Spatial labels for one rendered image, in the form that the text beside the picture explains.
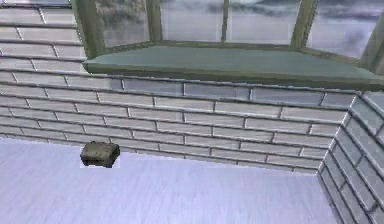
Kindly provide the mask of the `green framed bay window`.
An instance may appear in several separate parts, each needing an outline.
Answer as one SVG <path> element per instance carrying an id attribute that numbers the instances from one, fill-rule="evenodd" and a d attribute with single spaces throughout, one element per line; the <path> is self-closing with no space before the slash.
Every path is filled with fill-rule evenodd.
<path id="1" fill-rule="evenodd" d="M 384 0 L 69 0 L 91 74 L 384 90 Z"/>

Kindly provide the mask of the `olive green box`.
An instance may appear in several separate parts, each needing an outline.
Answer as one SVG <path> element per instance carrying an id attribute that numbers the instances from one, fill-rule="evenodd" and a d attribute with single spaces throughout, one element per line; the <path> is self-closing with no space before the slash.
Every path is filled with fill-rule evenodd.
<path id="1" fill-rule="evenodd" d="M 85 166 L 111 168 L 119 155 L 118 144 L 91 141 L 83 147 L 80 158 Z"/>

